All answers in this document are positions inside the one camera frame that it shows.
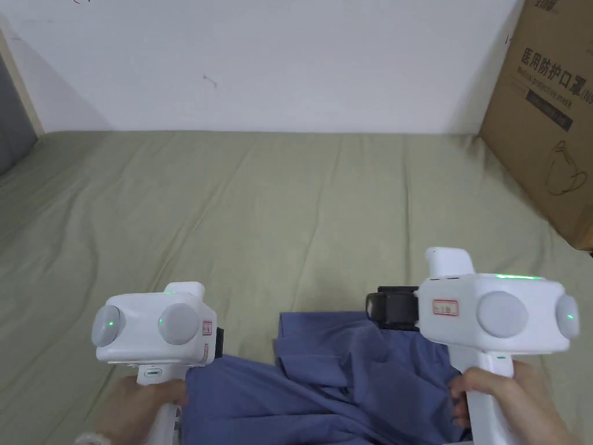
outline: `green led light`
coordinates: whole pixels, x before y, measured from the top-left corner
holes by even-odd
[[[515,278],[515,279],[543,279],[540,276],[503,275],[503,274],[496,274],[495,277],[497,277],[497,278]]]

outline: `cardboard box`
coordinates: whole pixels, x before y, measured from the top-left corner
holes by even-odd
[[[480,136],[575,248],[593,249],[593,0],[526,0]]]

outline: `black clamp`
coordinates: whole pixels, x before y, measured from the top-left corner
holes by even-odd
[[[418,331],[417,290],[418,286],[380,286],[366,296],[366,316],[381,329]]]

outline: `human hand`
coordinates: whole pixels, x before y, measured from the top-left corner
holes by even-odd
[[[546,382],[530,365],[513,361],[513,378],[469,368],[450,383],[455,422],[470,427],[466,393],[478,391],[496,398],[513,432],[524,445],[574,445],[575,438],[550,399]]]
[[[188,402],[183,380],[142,386],[136,383],[136,376],[124,377],[105,401],[95,432],[108,438],[111,445],[140,445],[161,406]]]

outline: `gray fabric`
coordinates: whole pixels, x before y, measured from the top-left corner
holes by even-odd
[[[0,57],[0,174],[33,148],[37,136]]]

